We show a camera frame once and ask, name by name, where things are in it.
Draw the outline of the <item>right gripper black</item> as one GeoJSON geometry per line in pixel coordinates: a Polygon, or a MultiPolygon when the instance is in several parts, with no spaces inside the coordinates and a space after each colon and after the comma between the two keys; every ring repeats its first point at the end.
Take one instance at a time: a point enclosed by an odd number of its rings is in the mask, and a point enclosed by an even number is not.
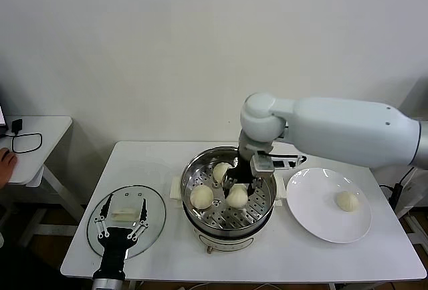
{"type": "Polygon", "coordinates": [[[248,196],[253,195],[263,184],[262,178],[254,178],[250,162],[240,155],[237,157],[237,165],[227,169],[223,175],[223,190],[230,190],[234,184],[248,184],[248,196]]]}

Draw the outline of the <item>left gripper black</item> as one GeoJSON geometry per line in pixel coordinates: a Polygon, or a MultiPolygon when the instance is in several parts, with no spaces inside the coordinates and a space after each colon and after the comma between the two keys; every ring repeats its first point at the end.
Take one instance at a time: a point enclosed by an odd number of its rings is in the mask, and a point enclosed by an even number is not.
{"type": "Polygon", "coordinates": [[[134,246],[139,236],[148,228],[146,199],[143,199],[139,220],[133,229],[124,227],[108,227],[106,219],[113,194],[110,194],[102,205],[100,215],[94,218],[98,232],[98,242],[104,252],[100,268],[94,272],[93,279],[125,279],[124,261],[127,250],[134,246]]]}

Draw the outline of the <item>bystander bare hand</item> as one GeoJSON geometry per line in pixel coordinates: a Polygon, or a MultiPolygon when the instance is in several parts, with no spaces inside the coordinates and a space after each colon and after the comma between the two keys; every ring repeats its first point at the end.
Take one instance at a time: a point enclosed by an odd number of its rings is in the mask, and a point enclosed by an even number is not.
{"type": "Polygon", "coordinates": [[[15,166],[17,164],[17,156],[8,148],[0,149],[0,189],[10,181],[15,166]]]}

